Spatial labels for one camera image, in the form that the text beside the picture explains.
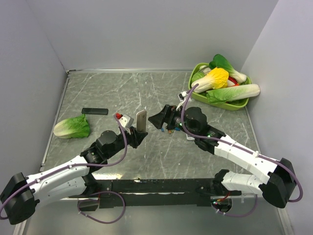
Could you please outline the beige white remote control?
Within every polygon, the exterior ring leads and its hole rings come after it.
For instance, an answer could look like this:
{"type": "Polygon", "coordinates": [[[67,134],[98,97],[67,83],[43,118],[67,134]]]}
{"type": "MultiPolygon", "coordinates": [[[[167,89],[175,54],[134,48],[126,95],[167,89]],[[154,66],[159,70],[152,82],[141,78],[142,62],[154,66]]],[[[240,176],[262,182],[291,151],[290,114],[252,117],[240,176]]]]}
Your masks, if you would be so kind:
{"type": "Polygon", "coordinates": [[[147,111],[143,109],[136,114],[136,129],[139,132],[146,132],[147,111]]]}

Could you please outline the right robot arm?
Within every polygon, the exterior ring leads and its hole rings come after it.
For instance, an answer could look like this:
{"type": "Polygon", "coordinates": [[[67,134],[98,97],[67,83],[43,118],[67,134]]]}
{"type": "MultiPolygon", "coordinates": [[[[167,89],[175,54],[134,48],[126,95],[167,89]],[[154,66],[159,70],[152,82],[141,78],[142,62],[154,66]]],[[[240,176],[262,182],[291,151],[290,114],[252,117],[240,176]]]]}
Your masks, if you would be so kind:
{"type": "Polygon", "coordinates": [[[284,208],[296,187],[292,163],[282,158],[261,158],[260,154],[236,141],[224,132],[207,123],[207,117],[199,107],[187,110],[165,105],[156,115],[148,118],[156,128],[163,124],[168,130],[179,128],[194,138],[195,144],[203,151],[225,158],[248,174],[221,170],[215,175],[214,191],[225,195],[228,191],[241,191],[262,196],[268,203],[284,208]]]}

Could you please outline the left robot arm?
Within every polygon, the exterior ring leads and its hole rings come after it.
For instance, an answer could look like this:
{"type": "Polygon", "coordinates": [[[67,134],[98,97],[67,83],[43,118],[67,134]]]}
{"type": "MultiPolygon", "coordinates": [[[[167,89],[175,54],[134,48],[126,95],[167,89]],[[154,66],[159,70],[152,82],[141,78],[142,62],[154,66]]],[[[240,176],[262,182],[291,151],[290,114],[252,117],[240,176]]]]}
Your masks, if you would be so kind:
{"type": "Polygon", "coordinates": [[[147,132],[121,129],[120,134],[104,131],[89,148],[70,161],[37,174],[13,175],[0,195],[0,210],[11,225],[19,224],[31,217],[36,208],[62,198],[83,194],[86,197],[96,193],[97,185],[88,180],[89,175],[102,167],[110,166],[108,159],[127,147],[137,148],[147,132]]]}

